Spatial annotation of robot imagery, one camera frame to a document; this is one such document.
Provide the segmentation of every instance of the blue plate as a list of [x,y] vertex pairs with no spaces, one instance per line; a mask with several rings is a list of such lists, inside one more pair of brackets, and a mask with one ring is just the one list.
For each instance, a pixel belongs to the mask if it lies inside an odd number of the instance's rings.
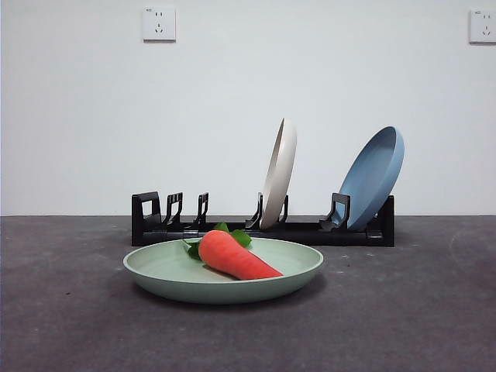
[[[360,230],[376,215],[388,198],[400,173],[405,154],[403,137],[393,126],[379,131],[363,148],[351,166],[340,194],[351,197],[349,230]],[[338,222],[344,213],[336,205]]]

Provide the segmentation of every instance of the plate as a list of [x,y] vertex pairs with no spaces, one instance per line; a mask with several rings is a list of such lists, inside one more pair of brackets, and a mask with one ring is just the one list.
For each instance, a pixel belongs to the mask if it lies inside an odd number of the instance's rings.
[[[398,179],[405,145],[403,137],[393,126],[380,130],[362,149],[344,179],[340,194],[351,197],[349,230],[360,230],[376,215],[386,202]],[[336,205],[337,216],[344,213]]]
[[287,119],[283,119],[279,127],[269,170],[263,186],[262,217],[260,228],[269,229],[279,219],[289,180],[293,171],[296,154],[296,129]]
[[296,291],[317,274],[323,262],[322,254],[309,246],[252,238],[248,249],[283,276],[238,281],[190,258],[186,248],[182,240],[145,246],[124,257],[124,266],[139,286],[155,295],[200,304],[238,304]]

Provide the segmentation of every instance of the white plate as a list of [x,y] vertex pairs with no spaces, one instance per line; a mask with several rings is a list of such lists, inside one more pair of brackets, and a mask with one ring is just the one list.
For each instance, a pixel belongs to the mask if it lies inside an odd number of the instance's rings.
[[287,119],[282,119],[263,186],[261,229],[269,229],[281,215],[293,171],[295,154],[296,129]]

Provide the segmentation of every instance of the plate rim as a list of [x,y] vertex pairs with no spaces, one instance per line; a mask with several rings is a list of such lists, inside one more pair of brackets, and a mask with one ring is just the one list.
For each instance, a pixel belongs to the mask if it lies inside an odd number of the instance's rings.
[[181,283],[181,284],[200,284],[200,285],[213,285],[213,284],[216,284],[216,285],[232,285],[232,284],[247,284],[247,283],[260,283],[260,282],[267,282],[267,281],[276,281],[276,280],[282,280],[282,279],[287,279],[287,278],[291,278],[291,277],[297,277],[298,275],[303,275],[303,274],[306,274],[308,272],[311,272],[317,268],[319,268],[323,262],[324,262],[324,256],[322,255],[321,252],[319,252],[317,249],[311,247],[311,246],[306,246],[304,244],[300,244],[300,243],[295,243],[295,242],[289,242],[287,240],[280,240],[280,239],[269,239],[269,238],[256,238],[256,237],[253,237],[252,238],[253,240],[270,240],[270,241],[276,241],[276,242],[282,242],[282,243],[290,243],[290,244],[294,244],[294,245],[297,245],[297,246],[303,246],[305,249],[308,249],[308,250],[313,250],[315,251],[318,256],[319,256],[319,261],[318,263],[314,264],[313,266],[311,266],[310,268],[308,269],[305,269],[303,271],[300,271],[300,272],[297,272],[295,274],[290,274],[290,275],[282,275],[280,277],[264,277],[264,278],[261,278],[261,279],[247,279],[247,280],[237,280],[237,281],[178,281],[178,280],[175,280],[175,279],[165,279],[163,277],[154,277],[154,276],[151,276],[149,274],[144,274],[143,272],[140,272],[139,270],[135,270],[133,269],[128,263],[128,259],[129,257],[131,257],[133,254],[141,251],[141,250],[145,250],[145,249],[148,249],[152,246],[158,246],[160,244],[164,244],[164,243],[172,243],[172,242],[180,242],[182,241],[182,239],[175,239],[175,240],[169,240],[167,242],[160,242],[160,243],[155,243],[155,244],[150,244],[148,246],[142,246],[141,248],[138,248],[137,250],[133,250],[132,252],[129,252],[127,253],[124,258],[122,259],[122,263],[124,264],[124,267],[132,274],[138,274],[138,275],[141,275],[142,277],[146,277],[146,278],[149,278],[149,279],[154,279],[154,280],[159,280],[159,281],[167,281],[167,282],[174,282],[174,283]]

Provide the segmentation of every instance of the carrot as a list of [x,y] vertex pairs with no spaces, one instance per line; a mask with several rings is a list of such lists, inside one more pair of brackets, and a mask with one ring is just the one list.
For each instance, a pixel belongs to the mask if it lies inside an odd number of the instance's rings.
[[222,230],[207,232],[201,238],[198,253],[201,260],[210,267],[231,274],[238,279],[261,279],[282,275]]

